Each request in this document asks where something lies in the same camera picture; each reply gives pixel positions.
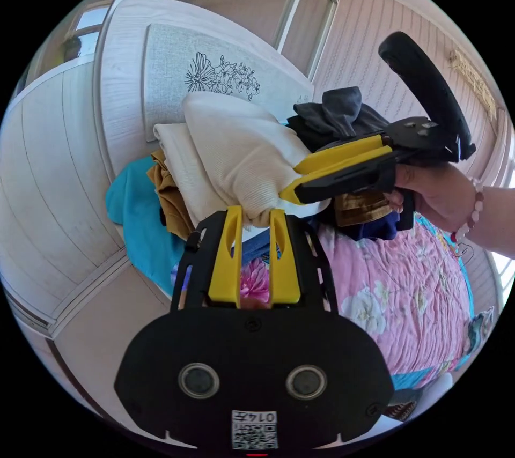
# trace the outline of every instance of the teal cloth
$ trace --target teal cloth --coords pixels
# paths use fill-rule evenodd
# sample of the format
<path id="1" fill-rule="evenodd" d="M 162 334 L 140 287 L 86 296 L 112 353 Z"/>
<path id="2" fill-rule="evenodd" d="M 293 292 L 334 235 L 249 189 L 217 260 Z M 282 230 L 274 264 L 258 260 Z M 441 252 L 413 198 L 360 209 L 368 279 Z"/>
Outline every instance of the teal cloth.
<path id="1" fill-rule="evenodd" d="M 107 190 L 106 207 L 109 218 L 123 226 L 131 263 L 171 295 L 170 271 L 180 261 L 185 242 L 161 224 L 159 198 L 146 175 L 154 165 L 151 156 L 127 165 Z"/>

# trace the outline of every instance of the folded clothes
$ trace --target folded clothes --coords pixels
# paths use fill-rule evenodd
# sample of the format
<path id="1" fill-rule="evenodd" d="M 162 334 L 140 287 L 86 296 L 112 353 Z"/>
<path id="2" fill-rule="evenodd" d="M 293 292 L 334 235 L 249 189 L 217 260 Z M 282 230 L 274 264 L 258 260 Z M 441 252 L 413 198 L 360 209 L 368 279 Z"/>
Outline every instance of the folded clothes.
<path id="1" fill-rule="evenodd" d="M 321 103 L 296 104 L 293 110 L 297 116 L 288 118 L 288 127 L 297 133 L 311 152 L 375 134 L 388 125 L 387 120 L 362 103 L 358 87 L 327 91 L 322 95 Z M 380 220 L 391 213 L 388 202 L 381 193 L 339 195 L 332 201 L 332 210 L 332 213 L 326 210 L 317 215 L 317 220 L 323 220 L 353 238 L 360 238 L 362 234 L 367 234 L 369 238 L 379 238 L 378 233 L 374 236 L 371 232 L 372 227 L 381 234 L 387 234 L 388 238 L 394 234 L 384 231 L 384 228 L 389 227 L 389 222 L 395 216 L 391 216 L 386 225 L 363 227 L 364 224 Z"/>
<path id="2" fill-rule="evenodd" d="M 162 150 L 158 150 L 152 153 L 152 159 L 156 164 L 146 174 L 156 187 L 166 229 L 182 240 L 187 240 L 195 227 L 189 217 L 181 192 L 177 188 L 172 174 L 166 168 L 165 154 Z"/>
<path id="3" fill-rule="evenodd" d="M 288 118 L 288 126 L 292 127 L 292 122 L 296 125 L 292 129 L 308 148 L 319 145 L 312 152 L 381 131 L 388 125 L 385 118 L 362 103 L 357 86 L 329 90 L 323 93 L 321 103 L 295 104 L 293 110 L 297 117 Z"/>
<path id="4" fill-rule="evenodd" d="M 336 221 L 336 214 L 338 212 L 335 209 L 335 201 L 336 199 L 331 202 L 326 210 L 313 217 L 318 224 L 331 226 L 336 232 L 345 234 L 356 241 L 363 238 L 370 240 L 393 240 L 397 236 L 396 223 L 399 221 L 399 214 L 396 211 L 388 209 L 389 213 L 387 215 L 363 224 L 339 226 Z"/>
<path id="5" fill-rule="evenodd" d="M 159 197 L 147 177 L 153 163 L 151 156 L 129 163 L 107 190 L 106 208 L 110 220 L 123 226 L 127 257 L 131 263 L 171 295 L 170 271 L 179 263 L 185 242 L 168 232 L 161 222 Z M 256 237 L 243 243 L 242 265 L 267 254 L 269 246 L 270 233 L 261 230 Z"/>
<path id="6" fill-rule="evenodd" d="M 293 168 L 309 150 L 265 109 L 229 95 L 195 92 L 184 98 L 183 111 L 186 124 L 156 124 L 154 133 L 194 224 L 241 205 L 246 241 L 269 226 L 271 209 L 304 218 L 329 204 L 297 206 L 279 198 L 300 177 Z"/>

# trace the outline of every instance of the floral drawing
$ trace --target floral drawing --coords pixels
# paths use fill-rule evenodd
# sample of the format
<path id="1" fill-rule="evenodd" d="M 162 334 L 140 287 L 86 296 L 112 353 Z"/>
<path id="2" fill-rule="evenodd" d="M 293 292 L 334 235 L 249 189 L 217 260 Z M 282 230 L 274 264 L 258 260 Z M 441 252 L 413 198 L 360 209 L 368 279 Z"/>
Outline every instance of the floral drawing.
<path id="1" fill-rule="evenodd" d="M 186 72 L 185 84 L 188 93 L 213 92 L 224 95 L 245 94 L 247 98 L 258 95 L 261 85 L 254 77 L 254 70 L 245 63 L 231 63 L 220 57 L 220 64 L 214 67 L 206 54 L 197 52 Z"/>
<path id="2" fill-rule="evenodd" d="M 341 303 L 341 315 L 350 319 L 369 335 L 382 335 L 386 330 L 386 319 L 381 306 L 367 285 L 355 296 L 349 296 Z"/>

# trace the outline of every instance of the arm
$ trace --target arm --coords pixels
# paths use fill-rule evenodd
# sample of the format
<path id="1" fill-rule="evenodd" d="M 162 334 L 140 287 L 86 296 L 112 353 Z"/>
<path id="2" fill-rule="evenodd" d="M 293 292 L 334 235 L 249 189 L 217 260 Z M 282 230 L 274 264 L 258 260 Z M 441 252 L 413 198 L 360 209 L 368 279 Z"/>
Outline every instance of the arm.
<path id="1" fill-rule="evenodd" d="M 467 238 L 489 251 L 515 259 L 515 189 L 483 190 L 483 211 Z"/>

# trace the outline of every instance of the sticker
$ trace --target sticker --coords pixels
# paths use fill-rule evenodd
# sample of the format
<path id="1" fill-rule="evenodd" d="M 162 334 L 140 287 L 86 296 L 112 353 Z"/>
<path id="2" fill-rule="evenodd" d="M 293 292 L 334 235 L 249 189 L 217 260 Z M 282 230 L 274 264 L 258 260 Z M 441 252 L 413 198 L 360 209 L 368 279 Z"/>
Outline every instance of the sticker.
<path id="1" fill-rule="evenodd" d="M 277 412 L 232 410 L 232 448 L 277 449 Z"/>

